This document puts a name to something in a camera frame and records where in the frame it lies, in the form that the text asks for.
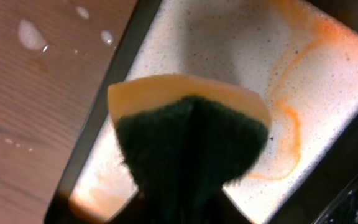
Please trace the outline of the green yellow scrub sponge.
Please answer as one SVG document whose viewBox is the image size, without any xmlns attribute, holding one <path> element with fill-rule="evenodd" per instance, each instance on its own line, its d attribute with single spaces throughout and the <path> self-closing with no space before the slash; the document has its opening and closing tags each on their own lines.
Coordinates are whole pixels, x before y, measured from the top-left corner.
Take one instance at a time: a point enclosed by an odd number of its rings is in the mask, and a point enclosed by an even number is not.
<svg viewBox="0 0 358 224">
<path fill-rule="evenodd" d="M 118 145 L 143 196 L 128 223 L 213 223 L 213 200 L 244 176 L 268 138 L 258 93 L 189 75 L 113 84 L 108 108 Z"/>
</svg>

